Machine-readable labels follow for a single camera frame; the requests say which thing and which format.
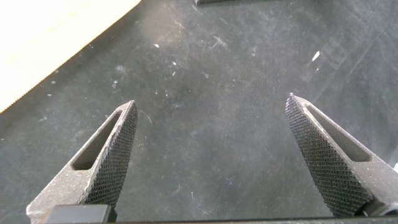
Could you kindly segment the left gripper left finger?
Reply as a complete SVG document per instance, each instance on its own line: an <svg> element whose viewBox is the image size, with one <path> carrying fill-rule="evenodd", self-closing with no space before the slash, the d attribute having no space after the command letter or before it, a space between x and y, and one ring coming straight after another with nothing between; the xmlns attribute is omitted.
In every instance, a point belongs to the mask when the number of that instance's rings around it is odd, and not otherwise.
<svg viewBox="0 0 398 224"><path fill-rule="evenodd" d="M115 207L126 180L138 121L136 102L117 107L26 208L40 220L56 205Z"/></svg>

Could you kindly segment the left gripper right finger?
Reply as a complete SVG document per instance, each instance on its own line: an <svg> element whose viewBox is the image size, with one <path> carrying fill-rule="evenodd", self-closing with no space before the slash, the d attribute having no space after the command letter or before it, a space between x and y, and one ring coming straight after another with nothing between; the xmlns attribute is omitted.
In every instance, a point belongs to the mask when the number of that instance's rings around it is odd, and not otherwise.
<svg viewBox="0 0 398 224"><path fill-rule="evenodd" d="M397 214L397 172L390 165L304 98L290 94L285 116L334 216Z"/></svg>

